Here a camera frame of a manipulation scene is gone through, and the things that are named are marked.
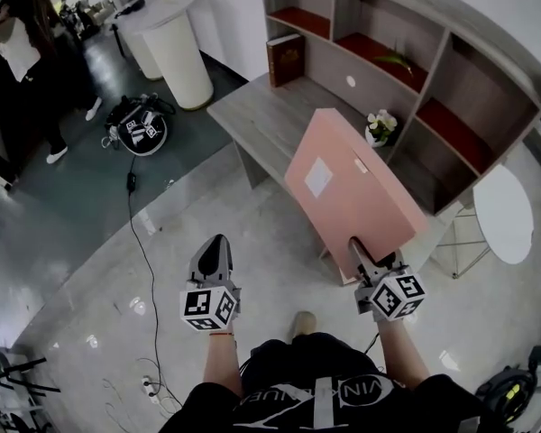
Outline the pink card sheet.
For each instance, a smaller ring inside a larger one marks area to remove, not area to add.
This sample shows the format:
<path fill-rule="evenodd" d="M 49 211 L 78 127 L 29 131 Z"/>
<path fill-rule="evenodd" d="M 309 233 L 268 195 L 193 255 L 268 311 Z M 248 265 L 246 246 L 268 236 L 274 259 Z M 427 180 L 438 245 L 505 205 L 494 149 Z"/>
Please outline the pink card sheet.
<path fill-rule="evenodd" d="M 428 226 L 385 161 L 334 108 L 319 108 L 312 115 L 285 183 L 346 282 L 357 275 L 352 238 L 379 261 Z"/>

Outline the brown book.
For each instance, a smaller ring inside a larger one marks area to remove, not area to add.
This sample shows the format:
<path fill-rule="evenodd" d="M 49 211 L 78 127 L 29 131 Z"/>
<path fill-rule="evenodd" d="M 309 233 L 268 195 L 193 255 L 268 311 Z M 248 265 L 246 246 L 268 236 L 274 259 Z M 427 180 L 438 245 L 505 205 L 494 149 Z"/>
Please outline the brown book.
<path fill-rule="evenodd" d="M 298 33 L 266 42 L 269 80 L 273 88 L 281 87 L 305 74 L 306 38 Z"/>

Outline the black office chair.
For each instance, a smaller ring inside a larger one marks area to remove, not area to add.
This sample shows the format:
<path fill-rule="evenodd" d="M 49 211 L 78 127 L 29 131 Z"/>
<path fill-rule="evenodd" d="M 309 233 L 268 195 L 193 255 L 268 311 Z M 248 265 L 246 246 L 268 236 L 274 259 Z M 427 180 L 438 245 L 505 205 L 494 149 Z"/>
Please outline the black office chair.
<path fill-rule="evenodd" d="M 41 399 L 60 389 L 32 379 L 46 362 L 0 349 L 0 433 L 59 433 Z"/>

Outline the white flower pot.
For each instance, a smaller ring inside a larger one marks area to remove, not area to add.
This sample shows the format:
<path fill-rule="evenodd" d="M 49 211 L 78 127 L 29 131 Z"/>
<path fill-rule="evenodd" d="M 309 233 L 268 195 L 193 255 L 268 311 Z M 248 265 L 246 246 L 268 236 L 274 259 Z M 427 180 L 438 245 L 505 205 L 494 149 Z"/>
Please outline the white flower pot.
<path fill-rule="evenodd" d="M 365 139 L 372 148 L 384 146 L 398 126 L 397 119 L 386 109 L 367 115 Z"/>

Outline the white round side table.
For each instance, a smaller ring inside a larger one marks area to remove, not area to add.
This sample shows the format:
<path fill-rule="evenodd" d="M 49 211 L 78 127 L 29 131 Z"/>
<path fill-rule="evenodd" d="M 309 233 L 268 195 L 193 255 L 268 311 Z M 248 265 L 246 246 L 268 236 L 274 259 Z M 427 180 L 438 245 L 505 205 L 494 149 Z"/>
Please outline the white round side table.
<path fill-rule="evenodd" d="M 457 240 L 456 220 L 474 217 L 482 239 L 460 242 Z M 518 178 L 505 166 L 495 166 L 472 188 L 472 207 L 457 212 L 451 224 L 453 241 L 443 243 L 453 251 L 454 271 L 447 275 L 461 279 L 489 253 L 509 265 L 522 263 L 528 256 L 534 234 L 534 217 L 531 203 Z M 483 244 L 485 248 L 464 268 L 459 267 L 459 247 Z"/>

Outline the person's black printed t-shirt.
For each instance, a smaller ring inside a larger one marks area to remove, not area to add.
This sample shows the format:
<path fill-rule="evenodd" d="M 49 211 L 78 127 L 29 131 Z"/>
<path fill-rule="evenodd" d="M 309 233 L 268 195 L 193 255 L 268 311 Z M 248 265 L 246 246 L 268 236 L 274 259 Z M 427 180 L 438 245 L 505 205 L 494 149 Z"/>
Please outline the person's black printed t-shirt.
<path fill-rule="evenodd" d="M 510 433 L 450 377 L 407 388 L 326 333 L 265 342 L 242 383 L 200 383 L 159 433 Z"/>

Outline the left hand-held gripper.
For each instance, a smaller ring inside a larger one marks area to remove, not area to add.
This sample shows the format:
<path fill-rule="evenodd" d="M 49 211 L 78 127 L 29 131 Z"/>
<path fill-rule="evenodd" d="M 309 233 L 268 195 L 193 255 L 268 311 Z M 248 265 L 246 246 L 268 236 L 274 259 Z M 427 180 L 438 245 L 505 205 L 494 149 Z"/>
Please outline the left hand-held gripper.
<path fill-rule="evenodd" d="M 226 332 L 241 312 L 241 289 L 232 282 L 231 247 L 224 235 L 208 239 L 192 257 L 180 318 L 197 332 Z"/>

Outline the white ribbed bar table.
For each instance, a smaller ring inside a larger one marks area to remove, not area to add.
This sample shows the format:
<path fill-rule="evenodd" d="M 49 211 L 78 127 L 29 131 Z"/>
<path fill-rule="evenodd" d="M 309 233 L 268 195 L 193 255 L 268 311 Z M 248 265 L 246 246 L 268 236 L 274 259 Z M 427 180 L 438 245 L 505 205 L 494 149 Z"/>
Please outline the white ribbed bar table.
<path fill-rule="evenodd" d="M 194 111 L 206 106 L 214 97 L 214 86 L 188 18 L 195 0 L 145 1 L 141 11 L 115 23 L 123 33 L 142 36 L 180 108 Z"/>

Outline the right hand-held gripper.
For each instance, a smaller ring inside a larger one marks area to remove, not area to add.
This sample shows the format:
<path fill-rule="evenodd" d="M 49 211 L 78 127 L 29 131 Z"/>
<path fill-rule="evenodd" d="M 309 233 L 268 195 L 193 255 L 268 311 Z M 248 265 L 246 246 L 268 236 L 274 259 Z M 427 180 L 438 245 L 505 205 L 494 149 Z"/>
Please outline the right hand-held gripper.
<path fill-rule="evenodd" d="M 371 312 L 376 321 L 401 320 L 413 314 L 426 298 L 420 276 L 404 262 L 400 250 L 374 263 L 362 242 L 352 237 L 349 252 L 359 280 L 354 297 L 360 315 Z"/>

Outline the grey wooden desk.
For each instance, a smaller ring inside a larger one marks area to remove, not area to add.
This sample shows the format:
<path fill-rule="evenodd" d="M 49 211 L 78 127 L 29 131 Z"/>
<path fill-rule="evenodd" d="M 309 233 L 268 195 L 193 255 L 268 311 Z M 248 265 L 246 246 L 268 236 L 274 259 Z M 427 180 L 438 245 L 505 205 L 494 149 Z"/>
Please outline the grey wooden desk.
<path fill-rule="evenodd" d="M 234 140 L 253 188 L 268 177 L 286 188 L 286 171 L 319 107 L 336 109 L 360 129 L 357 110 L 306 77 L 273 88 L 264 74 L 214 102 L 207 112 Z"/>

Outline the black and yellow device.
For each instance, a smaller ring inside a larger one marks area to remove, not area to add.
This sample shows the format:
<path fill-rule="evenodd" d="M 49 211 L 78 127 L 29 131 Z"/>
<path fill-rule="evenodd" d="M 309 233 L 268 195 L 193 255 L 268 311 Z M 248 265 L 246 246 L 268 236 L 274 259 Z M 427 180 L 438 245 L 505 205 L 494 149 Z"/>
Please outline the black and yellow device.
<path fill-rule="evenodd" d="M 505 424 L 518 419 L 526 410 L 537 387 L 536 370 L 506 366 L 484 382 L 475 396 Z"/>

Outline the white power strip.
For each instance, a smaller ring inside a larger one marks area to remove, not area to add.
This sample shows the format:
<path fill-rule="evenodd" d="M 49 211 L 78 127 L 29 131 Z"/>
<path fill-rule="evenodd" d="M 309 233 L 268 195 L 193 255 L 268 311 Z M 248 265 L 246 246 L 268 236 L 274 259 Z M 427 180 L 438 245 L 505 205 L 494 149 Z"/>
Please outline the white power strip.
<path fill-rule="evenodd" d="M 142 387 L 147 397 L 151 400 L 151 403 L 155 405 L 160 405 L 159 391 L 161 388 L 161 384 L 157 381 L 154 381 L 150 376 L 143 376 Z"/>

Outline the person's right forearm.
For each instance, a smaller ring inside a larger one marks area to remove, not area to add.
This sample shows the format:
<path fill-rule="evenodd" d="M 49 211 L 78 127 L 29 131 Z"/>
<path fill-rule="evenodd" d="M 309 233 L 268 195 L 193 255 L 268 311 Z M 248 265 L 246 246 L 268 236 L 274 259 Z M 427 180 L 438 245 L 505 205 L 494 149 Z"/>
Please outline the person's right forearm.
<path fill-rule="evenodd" d="M 377 323 L 387 375 L 410 390 L 430 377 L 420 353 L 401 320 Z"/>

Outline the green plant leaf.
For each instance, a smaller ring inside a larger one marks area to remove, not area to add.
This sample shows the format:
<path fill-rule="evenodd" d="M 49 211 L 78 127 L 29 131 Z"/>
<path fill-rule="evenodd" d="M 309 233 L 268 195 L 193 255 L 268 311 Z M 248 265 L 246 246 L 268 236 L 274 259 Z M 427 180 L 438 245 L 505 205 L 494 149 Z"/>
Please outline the green plant leaf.
<path fill-rule="evenodd" d="M 406 57 L 402 55 L 401 53 L 398 53 L 395 51 L 389 51 L 387 54 L 382 55 L 382 56 L 376 56 L 373 59 L 381 63 L 388 63 L 388 64 L 401 66 L 410 75 L 410 77 L 412 78 L 414 77 L 414 73 L 411 66 L 408 64 Z"/>

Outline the wooden cubby shelf unit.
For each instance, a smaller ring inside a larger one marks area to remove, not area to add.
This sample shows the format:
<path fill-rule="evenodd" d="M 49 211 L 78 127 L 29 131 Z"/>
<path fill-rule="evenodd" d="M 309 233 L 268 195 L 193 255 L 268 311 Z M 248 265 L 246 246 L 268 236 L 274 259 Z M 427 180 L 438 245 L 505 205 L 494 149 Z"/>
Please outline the wooden cubby shelf unit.
<path fill-rule="evenodd" d="M 454 0 L 263 0 L 267 34 L 306 38 L 305 74 L 399 123 L 384 157 L 437 215 L 466 198 L 541 117 L 541 66 Z M 375 61 L 404 55 L 414 77 Z"/>

